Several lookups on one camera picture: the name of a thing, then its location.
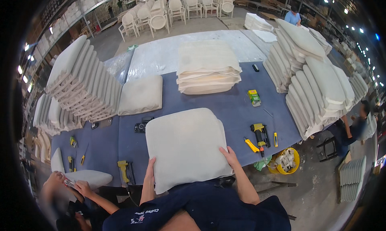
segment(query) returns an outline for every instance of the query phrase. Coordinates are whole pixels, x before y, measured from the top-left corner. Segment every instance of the black stool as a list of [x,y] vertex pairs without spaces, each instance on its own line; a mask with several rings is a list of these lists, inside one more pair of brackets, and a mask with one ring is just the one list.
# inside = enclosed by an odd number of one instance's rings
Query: black stool
[[[327,153],[326,153],[326,145],[328,143],[332,143],[332,145],[334,147],[334,151],[331,154],[327,155]],[[323,152],[324,152],[324,155],[326,155],[326,158],[321,160],[321,161],[319,161],[319,162],[329,161],[329,160],[332,160],[332,159],[334,159],[335,157],[338,156],[337,150],[335,148],[335,137],[332,137],[332,138],[328,137],[328,138],[326,138],[324,140],[324,142],[321,143],[320,145],[318,145],[316,148],[319,148],[319,147],[322,147],[322,146],[323,146]]]

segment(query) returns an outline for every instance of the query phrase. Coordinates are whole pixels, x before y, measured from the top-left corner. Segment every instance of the plastic wrap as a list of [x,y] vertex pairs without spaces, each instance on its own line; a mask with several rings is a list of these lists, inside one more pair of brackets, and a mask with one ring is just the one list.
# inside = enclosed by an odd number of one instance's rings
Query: plastic wrap
[[104,61],[104,65],[108,67],[107,71],[113,75],[122,85],[126,83],[128,68],[130,67],[134,51],[135,49],[129,50],[126,53]]
[[145,76],[176,72],[178,48],[181,42],[197,40],[224,40],[234,51],[238,61],[264,61],[267,57],[241,31],[209,31],[163,38],[140,45],[136,48],[127,81]]
[[240,30],[246,37],[249,38],[260,50],[261,52],[268,57],[269,49],[271,48],[272,43],[266,43],[251,30]]

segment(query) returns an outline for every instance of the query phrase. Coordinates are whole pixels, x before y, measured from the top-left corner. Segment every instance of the blue fabric table cover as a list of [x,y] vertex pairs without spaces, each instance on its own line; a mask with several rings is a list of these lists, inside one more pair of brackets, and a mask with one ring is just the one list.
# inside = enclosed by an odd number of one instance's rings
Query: blue fabric table cover
[[[60,135],[52,138],[51,157],[58,147],[62,151],[62,159],[65,171],[68,172],[70,165],[67,156],[76,158],[76,170],[96,170],[109,173],[113,180],[108,186],[120,187],[120,171],[118,161],[118,126],[119,116],[114,116],[110,126],[91,129],[91,123],[86,122],[82,129],[62,131]],[[77,141],[76,147],[70,146],[70,137]],[[80,161],[88,148],[84,163]]]
[[[259,72],[253,70],[253,64],[258,66]],[[251,124],[267,125],[271,147],[264,147],[265,156],[302,140],[285,103],[286,94],[276,92],[262,62],[240,63],[240,67],[243,70],[240,83],[227,92],[207,95],[182,94],[178,91],[176,73],[164,74],[162,109],[119,118],[118,158],[119,161],[133,162],[137,185],[143,184],[149,160],[145,134],[134,133],[134,125],[141,122],[142,117],[157,118],[192,108],[209,108],[222,121],[227,145],[235,151],[242,166],[261,160],[261,155],[254,153],[243,139],[247,137],[257,146],[256,137],[249,127]],[[259,107],[253,107],[247,95],[248,90],[253,89],[260,96],[262,103]],[[278,147],[274,147],[274,132],[277,132]]]

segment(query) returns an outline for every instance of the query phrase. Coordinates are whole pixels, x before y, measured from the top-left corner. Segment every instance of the concrete floor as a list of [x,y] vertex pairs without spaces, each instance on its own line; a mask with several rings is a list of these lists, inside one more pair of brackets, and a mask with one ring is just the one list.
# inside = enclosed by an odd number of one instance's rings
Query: concrete floor
[[[155,32],[155,38],[152,38],[149,30],[141,31],[140,37],[126,36],[126,42],[123,42],[118,31],[119,25],[115,25],[91,39],[91,44],[95,46],[94,49],[99,59],[105,61],[123,53],[133,44],[143,44],[152,40],[194,32],[243,29],[247,12],[246,9],[235,8],[232,19],[227,16],[222,17],[221,20],[215,17],[191,19],[186,21],[186,25],[181,21],[176,21],[170,29],[170,34],[166,29],[162,29]],[[277,27],[275,22],[270,21],[270,23]],[[339,53],[333,50],[329,58],[333,64],[340,66],[348,74],[343,65],[344,58]],[[353,108],[348,116],[354,115],[357,111],[358,106]],[[271,195],[279,197],[287,213],[297,217],[295,221],[291,221],[292,230],[340,230],[355,207],[355,202],[338,203],[337,187],[339,184],[336,181],[335,167],[340,161],[339,158],[319,162],[323,158],[320,155],[322,149],[317,149],[316,146],[327,137],[331,137],[328,131],[321,132],[314,139],[308,139],[301,145],[293,146],[300,155],[301,164],[298,170],[291,175],[271,174],[267,168],[258,171],[253,165],[244,167],[256,191],[273,187],[274,184],[271,181],[298,183],[298,187],[276,189],[260,195],[262,200]],[[367,156],[366,171],[369,172],[374,159],[374,137],[367,140],[364,145],[357,141],[351,145],[350,149],[353,159],[358,159],[363,155]],[[327,146],[327,152],[332,152],[332,145]]]

